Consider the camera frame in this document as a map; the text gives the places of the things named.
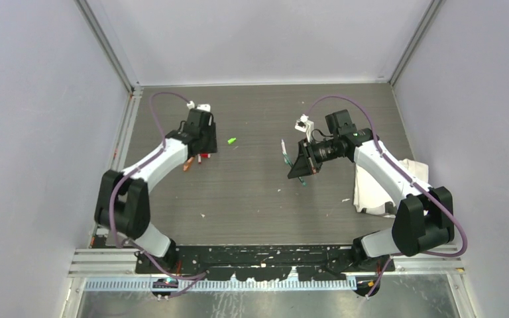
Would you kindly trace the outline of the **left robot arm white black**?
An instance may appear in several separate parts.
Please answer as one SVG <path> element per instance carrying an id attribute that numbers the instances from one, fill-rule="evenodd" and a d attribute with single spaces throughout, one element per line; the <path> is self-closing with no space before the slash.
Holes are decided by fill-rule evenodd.
<path id="1" fill-rule="evenodd" d="M 211 107 L 201 104 L 189 110 L 178 130 L 136 164 L 121 171 L 108 170 L 101 179 L 94 219 L 98 225 L 115 227 L 152 255 L 151 263 L 168 274 L 177 265 L 174 242 L 151 222 L 150 193 L 173 169 L 201 154 L 217 152 L 216 124 Z"/>

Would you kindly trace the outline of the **dark green pen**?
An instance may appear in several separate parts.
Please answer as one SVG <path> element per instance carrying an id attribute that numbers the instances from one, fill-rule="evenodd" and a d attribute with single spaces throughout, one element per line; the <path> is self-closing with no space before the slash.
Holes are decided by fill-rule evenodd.
<path id="1" fill-rule="evenodd" d="M 292 161 L 290 160 L 289 156 L 285 153 L 282 154 L 283 157 L 284 157 L 284 162 L 286 165 L 288 165 L 290 168 L 293 168 L 294 167 L 294 164 L 292 163 Z M 306 181 L 302 178 L 302 177 L 297 177 L 298 181 L 304 186 L 306 187 L 307 186 L 307 183 Z"/>

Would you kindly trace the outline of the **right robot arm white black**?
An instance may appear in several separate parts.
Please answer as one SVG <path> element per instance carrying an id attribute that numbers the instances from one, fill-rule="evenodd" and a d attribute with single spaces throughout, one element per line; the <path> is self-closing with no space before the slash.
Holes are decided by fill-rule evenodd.
<path id="1" fill-rule="evenodd" d="M 414 256 L 454 239 L 452 195 L 446 188 L 432 188 L 411 176 L 373 130 L 356 128 L 348 111 L 334 112 L 325 120 L 330 136 L 320 142 L 312 138 L 313 123 L 308 116 L 296 121 L 296 130 L 306 137 L 298 143 L 298 157 L 288 178 L 314 175 L 324 162 L 348 158 L 382 186 L 397 209 L 391 228 L 353 241 L 352 262 L 358 270 L 371 270 L 379 256 Z"/>

